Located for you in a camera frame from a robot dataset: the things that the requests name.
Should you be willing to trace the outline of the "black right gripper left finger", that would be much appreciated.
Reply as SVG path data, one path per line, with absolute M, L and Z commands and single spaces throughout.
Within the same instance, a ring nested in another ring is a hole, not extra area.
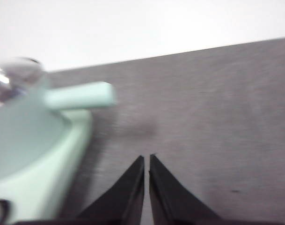
M 77 218 L 90 225 L 139 225 L 144 201 L 144 157 L 139 156 L 103 195 Z

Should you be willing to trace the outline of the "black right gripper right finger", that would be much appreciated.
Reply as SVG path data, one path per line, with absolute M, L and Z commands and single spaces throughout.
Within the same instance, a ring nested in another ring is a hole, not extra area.
M 155 225 L 222 221 L 222 217 L 188 191 L 155 154 L 150 155 L 149 194 Z

